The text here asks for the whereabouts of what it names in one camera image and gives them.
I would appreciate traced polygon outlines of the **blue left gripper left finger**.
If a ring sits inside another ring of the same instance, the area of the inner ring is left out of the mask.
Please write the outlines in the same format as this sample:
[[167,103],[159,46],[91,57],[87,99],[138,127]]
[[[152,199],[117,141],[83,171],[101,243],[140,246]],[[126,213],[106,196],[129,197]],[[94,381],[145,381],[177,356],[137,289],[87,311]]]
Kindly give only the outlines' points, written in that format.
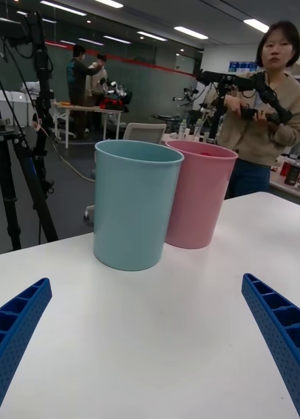
[[42,278],[0,307],[0,407],[51,298],[50,281]]

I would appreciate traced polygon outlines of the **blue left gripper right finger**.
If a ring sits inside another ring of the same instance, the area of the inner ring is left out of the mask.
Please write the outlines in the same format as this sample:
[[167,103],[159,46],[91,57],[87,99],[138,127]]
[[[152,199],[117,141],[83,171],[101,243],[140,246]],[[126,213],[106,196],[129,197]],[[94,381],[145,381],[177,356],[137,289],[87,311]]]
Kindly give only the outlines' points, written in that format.
[[241,292],[300,417],[300,308],[249,273]]

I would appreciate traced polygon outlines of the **person's right hand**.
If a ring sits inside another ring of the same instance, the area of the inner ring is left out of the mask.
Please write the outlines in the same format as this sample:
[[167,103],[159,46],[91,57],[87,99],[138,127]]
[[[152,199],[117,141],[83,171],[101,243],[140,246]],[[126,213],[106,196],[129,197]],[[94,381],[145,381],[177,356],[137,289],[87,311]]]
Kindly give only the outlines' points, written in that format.
[[228,110],[241,117],[241,108],[245,106],[245,103],[239,97],[227,94],[224,99],[224,105]]

